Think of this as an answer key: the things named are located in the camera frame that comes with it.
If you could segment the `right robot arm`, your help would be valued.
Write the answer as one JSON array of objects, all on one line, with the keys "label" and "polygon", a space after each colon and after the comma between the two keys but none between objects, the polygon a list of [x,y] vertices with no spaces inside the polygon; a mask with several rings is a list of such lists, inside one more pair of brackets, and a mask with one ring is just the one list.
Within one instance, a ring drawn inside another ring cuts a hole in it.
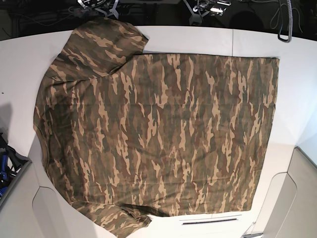
[{"label": "right robot arm", "polygon": [[105,17],[114,16],[119,18],[119,13],[116,10],[119,3],[118,0],[77,0],[77,3],[82,8],[82,13],[101,14]]}]

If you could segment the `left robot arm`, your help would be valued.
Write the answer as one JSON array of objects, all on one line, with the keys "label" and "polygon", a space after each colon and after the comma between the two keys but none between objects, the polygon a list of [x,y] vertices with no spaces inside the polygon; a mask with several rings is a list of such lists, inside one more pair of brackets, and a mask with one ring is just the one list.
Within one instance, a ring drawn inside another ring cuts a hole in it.
[{"label": "left robot arm", "polygon": [[188,0],[183,0],[191,13],[189,25],[199,26],[207,15],[222,16],[226,9],[232,5],[231,0],[195,0],[195,4],[190,5]]}]

